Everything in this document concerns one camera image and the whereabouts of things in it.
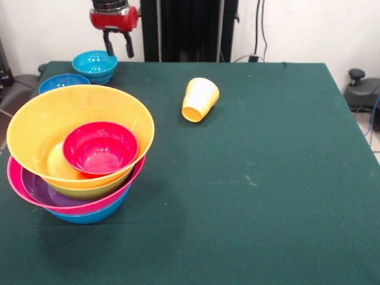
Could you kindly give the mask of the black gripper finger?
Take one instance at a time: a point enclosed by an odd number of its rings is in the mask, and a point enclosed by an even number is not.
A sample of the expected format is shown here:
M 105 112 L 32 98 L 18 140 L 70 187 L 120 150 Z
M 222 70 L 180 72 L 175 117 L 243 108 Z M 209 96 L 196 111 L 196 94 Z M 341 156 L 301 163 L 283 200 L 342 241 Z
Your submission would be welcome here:
M 106 47 L 106 52 L 109 56 L 114 56 L 114 51 L 112 47 L 112 43 L 109 40 L 109 31 L 103 30 L 103 41 Z
M 123 32 L 123 36 L 126 40 L 126 52 L 127 52 L 128 58 L 133 58 L 134 48 L 133 48 L 131 36 L 128 31 Z

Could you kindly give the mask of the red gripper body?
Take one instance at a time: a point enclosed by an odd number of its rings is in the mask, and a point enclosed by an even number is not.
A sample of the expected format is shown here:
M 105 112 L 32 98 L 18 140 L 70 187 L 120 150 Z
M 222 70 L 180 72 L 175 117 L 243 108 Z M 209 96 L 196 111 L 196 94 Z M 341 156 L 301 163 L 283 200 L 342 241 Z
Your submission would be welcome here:
M 90 21 L 98 30 L 130 32 L 137 27 L 138 10 L 133 6 L 111 12 L 98 12 L 91 9 Z

